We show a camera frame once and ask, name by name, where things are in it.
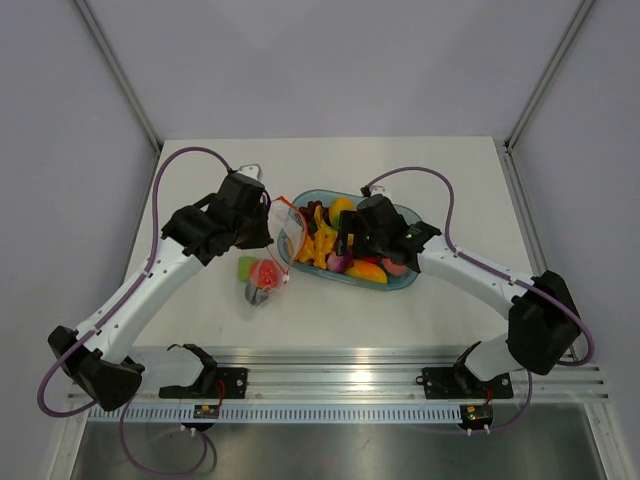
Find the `orange yellow pepper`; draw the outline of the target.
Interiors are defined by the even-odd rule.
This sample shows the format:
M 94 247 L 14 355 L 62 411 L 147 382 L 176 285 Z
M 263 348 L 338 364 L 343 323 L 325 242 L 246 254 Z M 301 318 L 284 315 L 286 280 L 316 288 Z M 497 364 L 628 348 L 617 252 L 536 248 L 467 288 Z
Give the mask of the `orange yellow pepper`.
M 365 260 L 355 259 L 351 266 L 344 271 L 344 274 L 352 278 L 378 284 L 388 283 L 388 277 L 385 270 L 379 265 Z

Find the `green round vegetable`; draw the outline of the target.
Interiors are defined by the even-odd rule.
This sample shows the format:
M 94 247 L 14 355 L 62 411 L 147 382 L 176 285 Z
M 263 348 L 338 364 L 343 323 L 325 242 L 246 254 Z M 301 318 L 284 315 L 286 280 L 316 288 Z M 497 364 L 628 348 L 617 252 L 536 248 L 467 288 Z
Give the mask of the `green round vegetable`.
M 247 283 L 249 281 L 250 269 L 255 261 L 256 258 L 252 256 L 241 256 L 238 258 L 236 274 L 240 282 Z

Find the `yellow ginger root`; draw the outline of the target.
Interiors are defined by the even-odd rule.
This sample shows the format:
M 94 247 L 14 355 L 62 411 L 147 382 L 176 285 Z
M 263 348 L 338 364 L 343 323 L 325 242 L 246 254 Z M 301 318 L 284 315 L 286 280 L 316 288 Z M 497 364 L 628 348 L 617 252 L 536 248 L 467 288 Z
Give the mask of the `yellow ginger root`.
M 296 256 L 296 261 L 310 264 L 321 270 L 327 269 L 327 258 L 333 251 L 337 234 L 318 230 L 312 237 L 307 237 L 302 249 Z

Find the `clear orange zip top bag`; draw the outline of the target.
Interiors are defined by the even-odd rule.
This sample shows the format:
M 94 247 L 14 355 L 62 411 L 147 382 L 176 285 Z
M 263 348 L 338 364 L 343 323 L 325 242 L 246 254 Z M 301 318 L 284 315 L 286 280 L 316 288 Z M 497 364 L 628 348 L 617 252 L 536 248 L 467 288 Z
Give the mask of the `clear orange zip top bag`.
M 250 251 L 241 256 L 252 256 L 256 260 L 271 259 L 280 269 L 281 284 L 278 288 L 269 291 L 269 299 L 258 307 L 251 306 L 244 297 L 244 289 L 247 283 L 238 279 L 235 288 L 236 304 L 240 318 L 250 320 L 257 317 L 263 310 L 276 304 L 282 295 L 282 290 L 290 281 L 290 271 L 296 256 L 302 249 L 308 236 L 307 224 L 298 209 L 285 197 L 274 199 L 268 214 L 269 233 L 273 243 L 266 248 Z

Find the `orange red tomato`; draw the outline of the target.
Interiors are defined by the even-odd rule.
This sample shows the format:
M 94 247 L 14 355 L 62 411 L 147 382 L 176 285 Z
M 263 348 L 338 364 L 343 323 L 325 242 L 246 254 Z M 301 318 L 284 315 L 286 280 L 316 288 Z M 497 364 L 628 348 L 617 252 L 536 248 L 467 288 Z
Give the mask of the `orange red tomato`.
M 249 282 L 255 287 L 271 291 L 281 284 L 279 266 L 271 259 L 259 259 L 249 267 Z

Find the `pink peach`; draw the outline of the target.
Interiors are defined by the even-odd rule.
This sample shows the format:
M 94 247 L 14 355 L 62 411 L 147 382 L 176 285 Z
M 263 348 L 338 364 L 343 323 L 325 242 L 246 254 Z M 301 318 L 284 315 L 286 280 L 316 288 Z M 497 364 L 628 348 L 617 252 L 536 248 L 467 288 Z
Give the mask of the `pink peach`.
M 389 275 L 396 278 L 402 277 L 408 273 L 408 268 L 406 266 L 395 264 L 388 258 L 383 258 L 381 260 L 381 265 Z

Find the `dark purple plum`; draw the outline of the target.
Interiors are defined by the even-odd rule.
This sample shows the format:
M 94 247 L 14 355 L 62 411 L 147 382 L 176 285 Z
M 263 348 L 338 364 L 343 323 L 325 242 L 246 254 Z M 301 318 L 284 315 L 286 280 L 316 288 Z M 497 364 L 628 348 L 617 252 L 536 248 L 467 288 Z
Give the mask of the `dark purple plum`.
M 256 284 L 247 283 L 244 289 L 244 297 L 251 306 L 258 307 L 269 299 L 270 293 Z

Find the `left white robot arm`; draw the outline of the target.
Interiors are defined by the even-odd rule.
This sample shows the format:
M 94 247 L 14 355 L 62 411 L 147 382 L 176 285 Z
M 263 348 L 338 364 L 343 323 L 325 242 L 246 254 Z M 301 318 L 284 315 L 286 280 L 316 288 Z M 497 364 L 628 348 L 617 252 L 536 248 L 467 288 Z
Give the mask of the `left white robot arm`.
M 153 228 L 151 252 L 138 275 L 76 328 L 56 327 L 47 343 L 62 369 L 105 411 L 130 401 L 145 368 L 129 351 L 171 296 L 214 258 L 231 248 L 271 244 L 269 196 L 258 165 L 226 175 L 217 192 L 177 210 Z

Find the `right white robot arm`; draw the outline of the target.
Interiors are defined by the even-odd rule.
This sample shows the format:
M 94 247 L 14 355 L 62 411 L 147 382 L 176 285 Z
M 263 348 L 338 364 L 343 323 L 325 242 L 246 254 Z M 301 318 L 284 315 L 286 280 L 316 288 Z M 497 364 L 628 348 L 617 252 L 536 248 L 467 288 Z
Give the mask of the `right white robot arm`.
M 435 383 L 449 395 L 479 397 L 498 377 L 513 371 L 546 375 L 581 332 L 577 309 L 560 275 L 545 271 L 531 276 L 473 258 L 440 229 L 423 221 L 408 223 L 381 194 L 341 212 L 339 253 L 349 239 L 355 249 L 465 291 L 506 320 L 504 334 L 475 342 L 441 373 Z

